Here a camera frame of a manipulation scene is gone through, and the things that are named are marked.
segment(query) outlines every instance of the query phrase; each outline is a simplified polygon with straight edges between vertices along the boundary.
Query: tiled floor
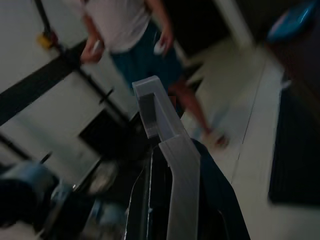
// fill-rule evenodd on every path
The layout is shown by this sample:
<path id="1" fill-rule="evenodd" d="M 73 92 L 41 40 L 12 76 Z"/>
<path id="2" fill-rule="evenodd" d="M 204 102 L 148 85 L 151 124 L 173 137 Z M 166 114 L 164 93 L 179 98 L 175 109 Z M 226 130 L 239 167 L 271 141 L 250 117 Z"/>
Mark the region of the tiled floor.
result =
<path id="1" fill-rule="evenodd" d="M 225 151 L 210 151 L 231 182 L 252 240 L 320 239 L 320 209 L 274 206 L 268 201 L 283 69 L 262 48 L 239 52 L 221 42 L 191 62 L 204 61 L 194 79 L 213 126 L 230 136 Z M 182 122 L 190 136 L 201 130 L 190 115 Z"/>

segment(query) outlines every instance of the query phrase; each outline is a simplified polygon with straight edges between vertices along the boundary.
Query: doorway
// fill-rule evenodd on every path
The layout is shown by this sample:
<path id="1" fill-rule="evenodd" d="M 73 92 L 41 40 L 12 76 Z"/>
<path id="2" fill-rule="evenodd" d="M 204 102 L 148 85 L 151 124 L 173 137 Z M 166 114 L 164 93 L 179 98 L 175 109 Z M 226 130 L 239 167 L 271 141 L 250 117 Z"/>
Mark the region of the doorway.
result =
<path id="1" fill-rule="evenodd" d="M 174 33 L 184 53 L 191 57 L 230 35 L 212 0 L 164 0 Z"/>

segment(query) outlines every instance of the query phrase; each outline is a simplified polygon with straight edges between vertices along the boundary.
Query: blue shorts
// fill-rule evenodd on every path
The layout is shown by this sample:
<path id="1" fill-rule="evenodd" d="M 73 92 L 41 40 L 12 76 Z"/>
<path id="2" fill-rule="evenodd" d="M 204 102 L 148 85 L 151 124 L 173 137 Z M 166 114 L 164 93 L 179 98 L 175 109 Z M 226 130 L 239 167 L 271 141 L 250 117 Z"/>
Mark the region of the blue shorts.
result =
<path id="1" fill-rule="evenodd" d="M 161 32 L 151 21 L 144 35 L 133 48 L 127 52 L 111 54 L 116 68 L 130 88 L 133 82 L 156 75 L 168 92 L 169 86 L 182 76 L 182 65 L 174 48 L 170 49 L 165 57 L 154 54 L 155 44 L 160 36 Z"/>

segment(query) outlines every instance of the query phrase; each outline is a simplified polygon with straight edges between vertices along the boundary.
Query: yellow object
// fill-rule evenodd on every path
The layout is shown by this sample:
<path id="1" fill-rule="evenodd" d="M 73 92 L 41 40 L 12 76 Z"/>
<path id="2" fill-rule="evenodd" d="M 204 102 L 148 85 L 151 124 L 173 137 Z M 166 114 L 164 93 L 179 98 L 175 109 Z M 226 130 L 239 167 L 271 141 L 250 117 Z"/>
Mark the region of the yellow object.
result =
<path id="1" fill-rule="evenodd" d="M 47 38 L 44 34 L 39 35 L 36 41 L 46 50 L 50 49 L 53 45 L 52 41 Z"/>

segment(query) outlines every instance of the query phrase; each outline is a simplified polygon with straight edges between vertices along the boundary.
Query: blue container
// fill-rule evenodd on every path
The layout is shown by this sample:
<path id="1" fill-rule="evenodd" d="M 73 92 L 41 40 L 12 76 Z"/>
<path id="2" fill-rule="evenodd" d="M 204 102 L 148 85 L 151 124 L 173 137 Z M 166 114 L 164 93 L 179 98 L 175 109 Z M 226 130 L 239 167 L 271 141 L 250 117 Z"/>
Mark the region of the blue container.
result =
<path id="1" fill-rule="evenodd" d="M 272 26 L 266 41 L 274 43 L 288 41 L 301 33 L 312 21 L 316 13 L 317 2 L 305 2 L 290 8 Z"/>

